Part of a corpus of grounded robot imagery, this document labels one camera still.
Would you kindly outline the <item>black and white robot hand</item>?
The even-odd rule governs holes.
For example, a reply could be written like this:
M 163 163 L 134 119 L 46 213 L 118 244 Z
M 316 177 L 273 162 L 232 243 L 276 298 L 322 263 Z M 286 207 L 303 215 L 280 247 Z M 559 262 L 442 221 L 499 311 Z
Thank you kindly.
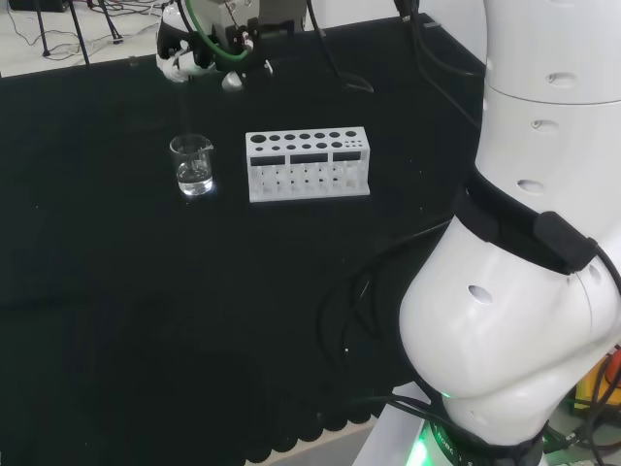
M 167 1 L 155 35 L 157 67 L 172 83 L 216 75 L 224 90 L 241 90 L 275 74 L 265 43 L 293 38 L 306 13 L 303 1 Z

